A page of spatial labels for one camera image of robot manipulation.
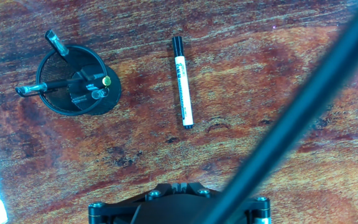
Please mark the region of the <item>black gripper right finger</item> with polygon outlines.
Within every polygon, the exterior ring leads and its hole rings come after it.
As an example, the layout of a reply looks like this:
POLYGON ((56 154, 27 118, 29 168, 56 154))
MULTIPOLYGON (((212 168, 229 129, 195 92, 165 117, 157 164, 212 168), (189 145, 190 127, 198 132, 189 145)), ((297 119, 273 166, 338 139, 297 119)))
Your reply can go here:
MULTIPOLYGON (((184 199, 184 207, 180 208, 179 217, 193 218, 221 192, 208 189, 199 182, 178 184, 178 194, 184 199)), ((245 200, 245 205, 238 208, 226 223, 267 223, 271 224, 270 199, 264 196, 256 196, 245 200)))

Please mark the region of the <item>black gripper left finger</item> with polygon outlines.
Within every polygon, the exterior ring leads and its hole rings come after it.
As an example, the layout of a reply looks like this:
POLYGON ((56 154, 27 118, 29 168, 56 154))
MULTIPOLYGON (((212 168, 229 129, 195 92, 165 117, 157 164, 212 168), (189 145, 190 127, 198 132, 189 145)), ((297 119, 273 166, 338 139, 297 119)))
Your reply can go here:
POLYGON ((94 202, 88 205, 89 224, 114 223, 118 217, 123 217, 128 223, 141 205, 155 199, 179 193, 179 184, 158 184, 154 189, 123 200, 118 203, 94 202))

